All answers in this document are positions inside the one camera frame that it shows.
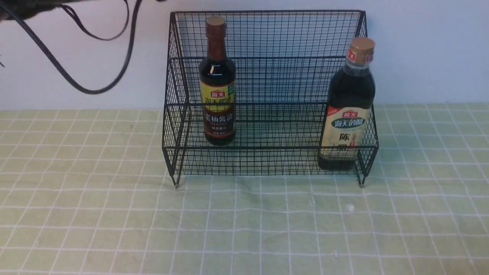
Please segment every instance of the dark glass bottle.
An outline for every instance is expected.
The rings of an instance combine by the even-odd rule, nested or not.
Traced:
[[[205,21],[207,57],[199,65],[200,91],[202,95],[204,135],[216,146],[231,143],[236,135],[234,128],[236,110],[236,66],[226,56],[226,22],[212,16]]]
[[[369,38],[354,38],[345,65],[331,78],[321,146],[334,149],[319,149],[317,163],[322,169],[347,171],[355,165],[358,149],[352,146],[362,144],[375,97],[369,69],[374,47]]]

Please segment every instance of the bottle neck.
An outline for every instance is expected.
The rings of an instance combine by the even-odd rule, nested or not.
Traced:
[[[224,38],[207,39],[207,57],[214,61],[224,61],[226,59],[226,43]]]
[[[343,72],[351,76],[365,76],[370,74],[370,63],[355,63],[347,58]]]

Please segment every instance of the black wire rack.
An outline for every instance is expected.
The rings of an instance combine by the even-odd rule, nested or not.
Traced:
[[[218,147],[203,133],[199,70],[205,19],[226,19],[226,52],[236,64],[236,137]],[[372,108],[349,171],[317,165],[333,74],[351,40],[367,36],[358,10],[172,12],[162,150],[176,187],[181,175],[353,174],[360,186],[378,150]]]

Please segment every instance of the yellow label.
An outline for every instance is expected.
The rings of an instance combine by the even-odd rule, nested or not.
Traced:
[[[201,81],[200,91],[202,93],[202,103],[204,104],[234,103],[235,82],[233,81],[226,86],[211,86]],[[206,105],[205,108],[212,112],[222,112],[228,110],[231,106]]]
[[[370,116],[370,109],[346,107],[328,108],[321,146],[334,146],[334,149],[322,149],[322,158],[327,160],[351,160],[356,157],[363,133]]]

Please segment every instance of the white wall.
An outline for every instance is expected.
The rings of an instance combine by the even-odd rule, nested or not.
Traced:
[[[97,35],[122,27],[120,0],[72,7]],[[126,75],[102,95],[72,88],[18,25],[1,23],[0,109],[161,108],[170,11],[242,9],[366,10],[369,37],[377,43],[377,103],[489,101],[486,0],[144,0]],[[82,86],[98,89],[119,73],[128,31],[113,42],[96,41],[61,10],[28,23]]]

